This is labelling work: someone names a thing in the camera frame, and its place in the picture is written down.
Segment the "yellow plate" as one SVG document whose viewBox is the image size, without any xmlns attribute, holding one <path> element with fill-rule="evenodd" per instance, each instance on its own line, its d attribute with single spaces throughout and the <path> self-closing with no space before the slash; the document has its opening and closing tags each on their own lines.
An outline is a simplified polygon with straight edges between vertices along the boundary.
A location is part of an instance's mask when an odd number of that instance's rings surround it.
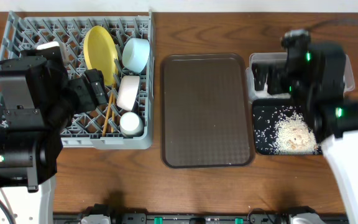
<svg viewBox="0 0 358 224">
<path fill-rule="evenodd" d="M 115 43 L 105 28 L 94 26 L 86 33 L 83 53 L 88 70 L 101 71 L 107 86 L 116 83 L 114 75 L 118 74 L 118 70 L 114 61 L 118 59 L 118 54 Z"/>
</svg>

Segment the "wooden chopstick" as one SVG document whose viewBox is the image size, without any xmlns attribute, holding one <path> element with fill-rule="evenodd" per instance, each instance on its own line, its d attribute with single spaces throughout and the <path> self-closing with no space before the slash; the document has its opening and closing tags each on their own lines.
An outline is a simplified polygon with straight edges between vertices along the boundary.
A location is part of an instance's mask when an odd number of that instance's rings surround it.
<svg viewBox="0 0 358 224">
<path fill-rule="evenodd" d="M 114 110 L 113 110 L 112 107 L 114 106 L 114 101 L 115 101 L 115 96 L 114 96 L 115 88 L 116 88 L 116 84 L 113 83 L 112 87 L 111 87 L 112 93 L 110 94 L 110 97 L 109 97 L 109 109 L 111 111 L 111 122 L 110 122 L 111 130 L 110 130 L 110 133 L 114 132 L 114 125 L 113 125 L 114 124 Z"/>
<path fill-rule="evenodd" d="M 108 120 L 109 120 L 110 111 L 111 111 L 111 104 L 112 104 L 113 99 L 114 99 L 114 94 L 111 93 L 110 96 L 109 96 L 107 112 L 106 112 L 106 116 L 105 116 L 105 120 L 104 120 L 102 137 L 105 137 L 105 135 L 106 135 L 106 131 L 107 131 L 107 128 L 108 128 Z"/>
</svg>

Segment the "white bowl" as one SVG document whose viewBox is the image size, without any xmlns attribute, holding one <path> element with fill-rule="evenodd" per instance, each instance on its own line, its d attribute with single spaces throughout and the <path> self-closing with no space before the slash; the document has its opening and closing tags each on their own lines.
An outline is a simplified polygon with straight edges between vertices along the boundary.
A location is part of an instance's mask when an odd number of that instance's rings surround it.
<svg viewBox="0 0 358 224">
<path fill-rule="evenodd" d="M 133 109 L 139 84 L 139 76 L 124 76 L 122 78 L 116 100 L 118 107 L 126 111 L 131 111 Z"/>
</svg>

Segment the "light blue bowl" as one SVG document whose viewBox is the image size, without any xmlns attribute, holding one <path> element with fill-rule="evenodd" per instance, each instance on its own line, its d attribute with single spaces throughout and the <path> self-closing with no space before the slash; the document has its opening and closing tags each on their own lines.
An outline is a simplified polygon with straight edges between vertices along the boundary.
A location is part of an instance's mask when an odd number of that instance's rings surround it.
<svg viewBox="0 0 358 224">
<path fill-rule="evenodd" d="M 131 38 L 122 53 L 122 64 L 134 73 L 141 73 L 150 54 L 150 43 L 146 39 Z"/>
</svg>

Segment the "white cup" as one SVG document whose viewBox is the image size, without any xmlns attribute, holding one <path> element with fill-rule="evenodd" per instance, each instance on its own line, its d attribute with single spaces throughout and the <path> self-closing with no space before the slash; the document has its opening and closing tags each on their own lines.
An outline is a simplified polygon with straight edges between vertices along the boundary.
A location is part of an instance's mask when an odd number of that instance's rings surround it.
<svg viewBox="0 0 358 224">
<path fill-rule="evenodd" d="M 120 131 L 127 137 L 138 137 L 141 136 L 144 130 L 144 123 L 141 118 L 133 113 L 126 112 L 120 118 Z"/>
</svg>

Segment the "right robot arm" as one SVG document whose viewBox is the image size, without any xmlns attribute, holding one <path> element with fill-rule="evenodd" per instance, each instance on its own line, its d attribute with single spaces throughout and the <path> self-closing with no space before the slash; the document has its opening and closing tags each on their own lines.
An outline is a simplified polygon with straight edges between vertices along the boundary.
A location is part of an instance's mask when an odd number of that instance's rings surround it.
<svg viewBox="0 0 358 224">
<path fill-rule="evenodd" d="M 254 53 L 250 71 L 265 101 L 302 110 L 335 178 L 350 223 L 358 223 L 358 102 L 344 96 L 349 58 L 334 42 L 294 41 L 286 53 Z"/>
</svg>

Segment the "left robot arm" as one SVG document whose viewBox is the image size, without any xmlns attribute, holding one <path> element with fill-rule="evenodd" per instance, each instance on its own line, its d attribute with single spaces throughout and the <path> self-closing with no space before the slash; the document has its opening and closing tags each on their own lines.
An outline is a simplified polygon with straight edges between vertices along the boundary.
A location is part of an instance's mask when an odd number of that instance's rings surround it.
<svg viewBox="0 0 358 224">
<path fill-rule="evenodd" d="M 51 223 L 61 132 L 108 97 L 103 73 L 69 78 L 60 47 L 0 61 L 0 222 Z"/>
</svg>

